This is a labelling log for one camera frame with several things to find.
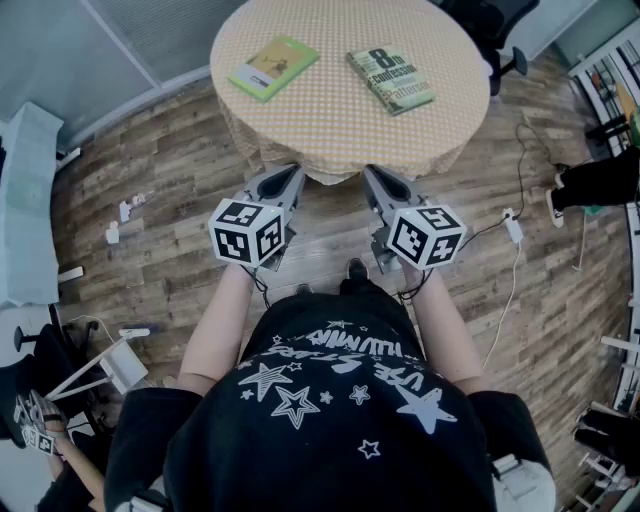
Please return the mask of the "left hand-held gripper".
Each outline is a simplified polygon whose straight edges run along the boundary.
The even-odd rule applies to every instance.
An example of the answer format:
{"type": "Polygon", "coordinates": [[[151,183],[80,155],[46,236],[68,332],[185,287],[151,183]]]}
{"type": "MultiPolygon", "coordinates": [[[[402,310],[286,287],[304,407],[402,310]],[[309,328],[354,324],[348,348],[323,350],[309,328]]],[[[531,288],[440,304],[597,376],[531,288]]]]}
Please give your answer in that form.
{"type": "Polygon", "coordinates": [[[296,235],[290,223],[305,179],[297,163],[275,166],[224,198],[208,222],[216,258],[276,272],[296,235]]]}

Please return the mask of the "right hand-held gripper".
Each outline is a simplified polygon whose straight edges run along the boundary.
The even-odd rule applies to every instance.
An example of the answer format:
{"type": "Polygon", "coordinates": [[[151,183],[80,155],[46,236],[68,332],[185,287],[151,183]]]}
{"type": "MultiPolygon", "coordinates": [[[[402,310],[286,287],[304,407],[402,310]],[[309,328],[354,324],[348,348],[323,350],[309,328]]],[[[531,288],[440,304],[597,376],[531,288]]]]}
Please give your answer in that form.
{"type": "Polygon", "coordinates": [[[372,235],[371,249],[383,274],[399,270],[401,260],[418,271],[451,263],[467,227],[447,205],[397,209],[396,200],[422,200],[414,183],[381,166],[363,169],[365,196],[383,226],[372,235]]]}

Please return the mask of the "green paperback novel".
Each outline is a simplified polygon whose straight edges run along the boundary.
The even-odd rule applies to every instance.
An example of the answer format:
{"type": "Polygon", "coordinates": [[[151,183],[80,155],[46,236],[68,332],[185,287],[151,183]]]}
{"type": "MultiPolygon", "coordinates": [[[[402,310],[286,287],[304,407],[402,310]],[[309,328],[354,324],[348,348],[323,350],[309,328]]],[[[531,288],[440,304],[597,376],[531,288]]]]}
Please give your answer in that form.
{"type": "Polygon", "coordinates": [[[347,52],[345,58],[391,116],[435,100],[424,75],[393,45],[347,52]]]}

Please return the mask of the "green book with yellow picture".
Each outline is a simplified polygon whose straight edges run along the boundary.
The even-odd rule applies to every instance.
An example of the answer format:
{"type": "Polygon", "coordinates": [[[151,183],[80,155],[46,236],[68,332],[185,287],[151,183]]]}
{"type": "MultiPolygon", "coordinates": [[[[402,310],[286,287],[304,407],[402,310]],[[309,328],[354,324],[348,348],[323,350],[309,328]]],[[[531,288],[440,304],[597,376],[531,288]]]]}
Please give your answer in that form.
{"type": "Polygon", "coordinates": [[[267,103],[318,59],[319,53],[304,43],[277,36],[227,79],[260,103],[267,103]]]}

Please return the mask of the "person's left forearm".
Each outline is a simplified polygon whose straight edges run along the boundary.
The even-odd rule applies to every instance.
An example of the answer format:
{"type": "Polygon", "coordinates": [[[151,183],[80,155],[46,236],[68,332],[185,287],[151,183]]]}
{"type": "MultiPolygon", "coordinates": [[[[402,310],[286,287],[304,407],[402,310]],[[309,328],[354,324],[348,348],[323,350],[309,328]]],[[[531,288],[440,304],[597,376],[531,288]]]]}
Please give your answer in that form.
{"type": "Polygon", "coordinates": [[[239,356],[254,280],[246,269],[229,264],[186,346],[177,388],[205,396],[239,356]]]}

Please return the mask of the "person's right forearm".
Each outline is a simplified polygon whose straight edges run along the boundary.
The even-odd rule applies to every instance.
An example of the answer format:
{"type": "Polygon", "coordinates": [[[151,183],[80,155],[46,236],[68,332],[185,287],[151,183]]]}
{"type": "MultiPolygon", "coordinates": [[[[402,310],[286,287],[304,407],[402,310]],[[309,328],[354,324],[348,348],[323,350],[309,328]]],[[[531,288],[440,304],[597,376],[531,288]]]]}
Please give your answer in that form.
{"type": "Polygon", "coordinates": [[[467,395],[488,391],[471,334],[441,277],[434,270],[411,299],[428,362],[467,395]]]}

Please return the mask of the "round table with yellow cloth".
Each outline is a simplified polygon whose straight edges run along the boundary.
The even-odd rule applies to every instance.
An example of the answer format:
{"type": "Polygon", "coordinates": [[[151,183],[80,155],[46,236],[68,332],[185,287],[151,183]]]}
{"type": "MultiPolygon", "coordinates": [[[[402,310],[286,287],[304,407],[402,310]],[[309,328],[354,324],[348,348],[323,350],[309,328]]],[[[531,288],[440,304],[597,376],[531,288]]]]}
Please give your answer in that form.
{"type": "Polygon", "coordinates": [[[449,170],[489,106],[487,66],[475,43],[429,0],[248,0],[224,22],[210,54],[214,89],[252,166],[296,161],[333,185],[376,164],[417,178],[449,170]],[[230,82],[273,38],[289,36],[317,61],[267,102],[230,82]],[[347,61],[386,45],[417,67],[435,94],[393,116],[347,61]]]}

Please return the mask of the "person's black trousers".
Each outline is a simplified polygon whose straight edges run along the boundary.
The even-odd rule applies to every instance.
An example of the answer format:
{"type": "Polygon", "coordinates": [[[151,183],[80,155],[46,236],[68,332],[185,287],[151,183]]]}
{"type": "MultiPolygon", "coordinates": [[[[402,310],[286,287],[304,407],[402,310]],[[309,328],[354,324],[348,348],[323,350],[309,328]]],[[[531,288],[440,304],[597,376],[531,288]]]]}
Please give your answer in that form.
{"type": "Polygon", "coordinates": [[[378,314],[403,310],[403,307],[396,299],[368,278],[344,279],[339,287],[339,295],[346,297],[350,303],[355,304],[360,309],[377,312],[378,314]]]}

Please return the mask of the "white power strip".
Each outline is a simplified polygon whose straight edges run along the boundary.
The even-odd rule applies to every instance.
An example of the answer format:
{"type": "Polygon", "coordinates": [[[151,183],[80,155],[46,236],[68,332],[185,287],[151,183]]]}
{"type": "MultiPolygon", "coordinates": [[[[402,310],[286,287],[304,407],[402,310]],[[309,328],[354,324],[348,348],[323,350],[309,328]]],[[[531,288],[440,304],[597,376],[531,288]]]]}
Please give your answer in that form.
{"type": "Polygon", "coordinates": [[[516,245],[520,245],[523,241],[524,235],[514,211],[511,208],[504,209],[502,217],[512,242],[516,245]]]}

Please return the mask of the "thin white rod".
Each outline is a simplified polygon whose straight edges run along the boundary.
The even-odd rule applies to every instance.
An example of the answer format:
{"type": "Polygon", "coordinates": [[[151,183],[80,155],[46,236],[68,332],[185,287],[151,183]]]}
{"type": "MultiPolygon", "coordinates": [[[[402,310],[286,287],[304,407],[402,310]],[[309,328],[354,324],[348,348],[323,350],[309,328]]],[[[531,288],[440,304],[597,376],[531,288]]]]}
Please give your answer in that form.
{"type": "Polygon", "coordinates": [[[577,259],[576,264],[572,266],[573,270],[576,271],[576,272],[581,272],[582,271],[584,251],[585,251],[585,243],[586,243],[587,217],[588,217],[587,211],[584,210],[583,211],[583,217],[582,217],[583,221],[582,221],[582,231],[581,231],[579,255],[578,255],[578,259],[577,259]]]}

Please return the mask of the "white metal rack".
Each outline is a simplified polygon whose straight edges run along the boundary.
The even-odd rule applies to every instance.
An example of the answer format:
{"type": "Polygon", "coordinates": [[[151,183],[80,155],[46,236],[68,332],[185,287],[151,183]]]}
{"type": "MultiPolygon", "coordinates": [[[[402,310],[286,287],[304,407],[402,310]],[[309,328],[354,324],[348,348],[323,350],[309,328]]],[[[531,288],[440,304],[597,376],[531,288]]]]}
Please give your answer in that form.
{"type": "Polygon", "coordinates": [[[573,433],[576,442],[623,467],[631,480],[640,479],[640,343],[602,337],[601,343],[636,356],[636,363],[624,363],[623,370],[637,375],[629,381],[618,408],[592,401],[579,415],[573,433]]]}
{"type": "Polygon", "coordinates": [[[595,50],[569,74],[586,93],[598,126],[620,116],[628,123],[640,107],[640,20],[595,50]]]}

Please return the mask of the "light blue covered table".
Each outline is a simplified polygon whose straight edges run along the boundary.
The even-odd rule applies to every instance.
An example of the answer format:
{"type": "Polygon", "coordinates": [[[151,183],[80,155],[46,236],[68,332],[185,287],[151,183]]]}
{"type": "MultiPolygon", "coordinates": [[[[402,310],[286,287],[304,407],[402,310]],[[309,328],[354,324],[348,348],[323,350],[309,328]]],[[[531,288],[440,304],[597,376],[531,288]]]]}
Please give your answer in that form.
{"type": "Polygon", "coordinates": [[[57,135],[63,121],[27,102],[3,137],[0,173],[0,310],[59,300],[51,226],[57,135]]]}

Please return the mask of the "person's black star-print shirt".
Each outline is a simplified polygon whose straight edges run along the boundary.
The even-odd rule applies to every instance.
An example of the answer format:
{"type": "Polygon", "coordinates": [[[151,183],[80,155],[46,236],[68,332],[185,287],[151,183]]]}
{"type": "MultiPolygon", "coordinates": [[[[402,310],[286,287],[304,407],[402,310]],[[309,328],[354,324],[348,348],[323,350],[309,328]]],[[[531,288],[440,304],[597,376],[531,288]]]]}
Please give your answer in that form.
{"type": "Polygon", "coordinates": [[[311,294],[274,304],[205,395],[124,401],[105,502],[164,478],[171,512],[497,512],[492,463],[550,466],[516,395],[467,395],[424,360],[406,310],[311,294]]]}

